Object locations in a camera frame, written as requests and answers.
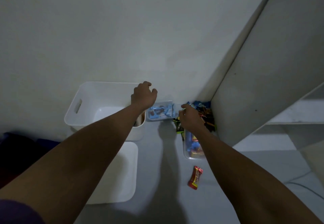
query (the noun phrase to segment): forearm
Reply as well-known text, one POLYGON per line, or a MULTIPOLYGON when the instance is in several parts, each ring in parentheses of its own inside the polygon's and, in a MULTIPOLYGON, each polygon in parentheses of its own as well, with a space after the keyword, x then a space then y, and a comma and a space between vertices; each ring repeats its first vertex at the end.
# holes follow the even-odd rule
POLYGON ((131 105, 79 130, 1 189, 0 198, 26 203, 46 223, 72 223, 141 113, 131 105))
POLYGON ((321 223, 280 181, 207 129, 194 131, 241 223, 321 223))

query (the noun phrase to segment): person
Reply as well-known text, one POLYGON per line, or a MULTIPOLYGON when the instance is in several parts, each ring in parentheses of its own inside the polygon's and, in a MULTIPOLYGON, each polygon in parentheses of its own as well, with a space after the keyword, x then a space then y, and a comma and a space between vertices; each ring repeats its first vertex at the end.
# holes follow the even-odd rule
MULTIPOLYGON (((68 137, 0 189, 0 223, 73 223, 137 117, 154 104, 150 86, 139 84, 130 106, 68 137)), ((182 108, 181 125, 199 140, 241 223, 322 223, 280 181, 212 135, 194 108, 182 108)))

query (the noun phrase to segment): red and yellow wrapper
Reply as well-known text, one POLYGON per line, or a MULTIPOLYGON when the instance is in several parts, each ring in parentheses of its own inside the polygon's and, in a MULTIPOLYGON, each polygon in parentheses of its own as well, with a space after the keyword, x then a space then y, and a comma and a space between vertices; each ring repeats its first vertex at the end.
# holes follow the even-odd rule
POLYGON ((188 182, 188 186, 190 186, 192 189, 197 190, 199 178, 200 178, 202 173, 203 173, 203 170, 201 168, 198 168, 197 166, 194 166, 191 179, 188 182))

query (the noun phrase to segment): sleeve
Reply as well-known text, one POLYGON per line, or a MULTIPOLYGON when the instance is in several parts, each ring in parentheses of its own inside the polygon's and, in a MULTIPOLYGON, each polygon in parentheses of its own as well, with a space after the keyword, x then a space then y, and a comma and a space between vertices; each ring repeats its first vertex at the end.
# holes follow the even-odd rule
POLYGON ((45 224, 41 216, 26 204, 0 199, 1 224, 45 224))

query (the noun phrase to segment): hand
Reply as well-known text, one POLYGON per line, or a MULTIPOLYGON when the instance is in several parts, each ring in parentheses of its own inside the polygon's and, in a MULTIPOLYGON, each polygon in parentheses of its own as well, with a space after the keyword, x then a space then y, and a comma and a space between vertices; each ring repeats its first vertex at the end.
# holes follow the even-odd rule
POLYGON ((149 89, 151 85, 147 81, 140 83, 134 88, 134 93, 131 95, 132 105, 136 105, 141 111, 150 108, 155 103, 157 90, 154 88, 151 92, 149 89))
POLYGON ((181 126, 184 129, 193 134, 199 129, 207 129, 195 108, 189 104, 181 105, 181 107, 185 108, 185 110, 179 111, 181 126))

